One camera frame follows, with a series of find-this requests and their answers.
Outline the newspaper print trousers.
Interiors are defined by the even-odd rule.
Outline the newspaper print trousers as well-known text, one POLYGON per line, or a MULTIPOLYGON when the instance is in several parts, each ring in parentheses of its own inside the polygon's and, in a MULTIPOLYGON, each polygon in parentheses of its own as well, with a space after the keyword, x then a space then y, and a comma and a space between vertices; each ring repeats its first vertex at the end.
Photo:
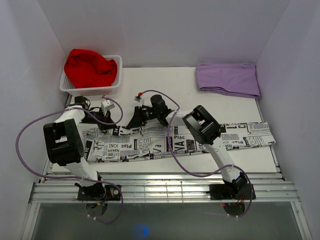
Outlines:
MULTIPOLYGON (((267 147, 275 139, 266 122, 220 125, 221 139, 227 150, 267 147)), ((207 153, 185 126, 167 129, 159 123, 144 127, 100 130, 91 128, 83 131, 85 140, 84 157, 89 163, 123 163, 147 161, 172 157, 167 139, 171 140, 176 156, 207 153)))

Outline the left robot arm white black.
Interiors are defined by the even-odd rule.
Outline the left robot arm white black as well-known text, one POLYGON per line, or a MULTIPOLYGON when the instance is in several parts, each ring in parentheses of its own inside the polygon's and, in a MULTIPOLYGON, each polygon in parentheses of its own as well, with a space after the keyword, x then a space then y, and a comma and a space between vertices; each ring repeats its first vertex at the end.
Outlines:
POLYGON ((75 97, 74 103, 68 105, 56 121, 43 126, 44 139, 50 162, 80 178, 75 183, 79 193, 90 201, 106 201, 113 197, 113 193, 101 183, 101 175, 89 166, 85 156, 86 141, 78 125, 96 124, 107 130, 115 128, 117 125, 110 112, 115 103, 103 96, 97 111, 90 105, 86 97, 75 97))

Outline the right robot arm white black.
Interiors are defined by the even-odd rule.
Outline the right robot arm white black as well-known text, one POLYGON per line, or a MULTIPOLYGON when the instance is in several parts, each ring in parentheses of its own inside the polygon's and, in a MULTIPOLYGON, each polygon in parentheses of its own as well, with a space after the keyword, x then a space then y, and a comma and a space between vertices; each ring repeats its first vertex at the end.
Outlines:
POLYGON ((158 122, 168 129, 176 121, 177 125, 186 127, 193 138, 202 144, 211 154, 221 172, 223 184, 209 185, 212 200, 253 200, 254 187, 246 173, 230 157, 222 141, 220 124, 202 106, 198 105, 190 112, 181 113, 178 109, 168 108, 161 95, 150 98, 151 106, 136 106, 126 129, 144 126, 150 120, 158 122))

